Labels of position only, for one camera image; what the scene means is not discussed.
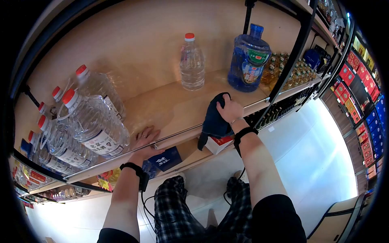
dark blue cloth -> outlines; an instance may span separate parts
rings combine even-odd
[[[228,94],[231,99],[231,95],[228,92],[224,92],[215,96],[215,98],[213,98],[213,100],[209,103],[207,114],[205,115],[203,123],[203,130],[197,143],[197,148],[200,151],[203,150],[209,136],[220,139],[234,134],[231,126],[221,117],[216,109],[216,102],[219,102],[221,107],[224,108],[224,94]]]

beige wall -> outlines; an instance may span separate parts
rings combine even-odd
[[[206,59],[206,72],[229,68],[234,38],[243,31],[244,0],[138,0],[111,6],[67,33],[44,56],[28,85],[38,102],[53,103],[51,91],[65,87],[82,64],[108,73],[123,101],[180,80],[180,47],[193,32]],[[273,51],[291,52],[300,23],[257,2],[251,22],[264,26]],[[310,47],[311,32],[305,50]],[[21,95],[16,106],[16,146],[39,131],[38,110]]]

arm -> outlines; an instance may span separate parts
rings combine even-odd
[[[223,98],[226,103],[224,108],[221,108],[220,103],[217,103],[216,108],[226,122],[231,123],[243,117],[243,107],[240,104],[231,101],[227,94],[223,95]],[[245,120],[237,120],[232,124],[235,134],[246,127],[249,125]],[[267,196],[287,195],[272,156],[255,133],[244,135],[240,140],[239,148],[250,182],[252,207]]]
[[[151,143],[159,135],[159,130],[153,132],[153,126],[138,134],[135,148]],[[132,153],[129,162],[140,167],[144,160],[163,153],[164,150],[154,150],[150,146]],[[133,236],[140,242],[137,220],[139,177],[135,170],[125,167],[120,173],[115,190],[112,193],[111,205],[105,217],[103,228],[118,229]]]

leg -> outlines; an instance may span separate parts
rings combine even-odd
[[[252,208],[249,184],[231,177],[227,182],[227,196],[231,198],[231,206],[217,230],[243,234],[251,239]]]
[[[155,230],[158,242],[203,234],[204,227],[185,203],[187,190],[181,176],[169,178],[155,192]]]

black wrist strap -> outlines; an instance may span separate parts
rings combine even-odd
[[[125,167],[130,167],[131,169],[135,170],[136,175],[139,177],[139,192],[145,192],[149,182],[149,174],[144,172],[141,167],[131,162],[122,164],[120,166],[120,170],[123,170]]]
[[[255,129],[255,128],[252,128],[252,127],[243,128],[242,130],[240,130],[240,132],[238,132],[238,133],[235,135],[234,146],[235,146],[235,148],[237,149],[238,154],[239,154],[239,156],[240,156],[241,158],[242,158],[242,155],[240,155],[240,149],[239,149],[240,139],[241,139],[244,135],[246,135],[246,134],[248,134],[248,133],[251,133],[251,132],[253,132],[253,133],[255,133],[255,134],[258,135],[258,130]]]

